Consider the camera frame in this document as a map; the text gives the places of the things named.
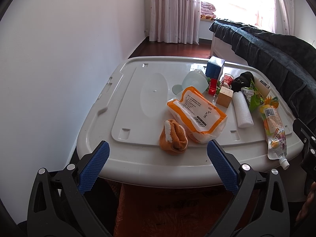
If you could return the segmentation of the person's right hand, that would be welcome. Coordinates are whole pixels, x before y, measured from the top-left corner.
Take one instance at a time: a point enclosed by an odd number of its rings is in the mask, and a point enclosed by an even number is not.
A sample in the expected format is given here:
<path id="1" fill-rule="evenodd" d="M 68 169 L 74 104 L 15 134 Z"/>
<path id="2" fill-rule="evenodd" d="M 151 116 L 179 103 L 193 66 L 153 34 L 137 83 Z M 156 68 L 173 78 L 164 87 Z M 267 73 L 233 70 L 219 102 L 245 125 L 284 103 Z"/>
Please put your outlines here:
<path id="1" fill-rule="evenodd" d="M 302 209 L 297 215 L 296 221 L 299 221 L 306 217 L 309 210 L 312 210 L 313 204 L 315 204 L 315 189 L 316 189 L 316 183 L 313 182 L 311 185 L 311 188 L 309 190 L 309 194 L 307 196 L 307 199 L 305 203 L 302 206 Z"/>

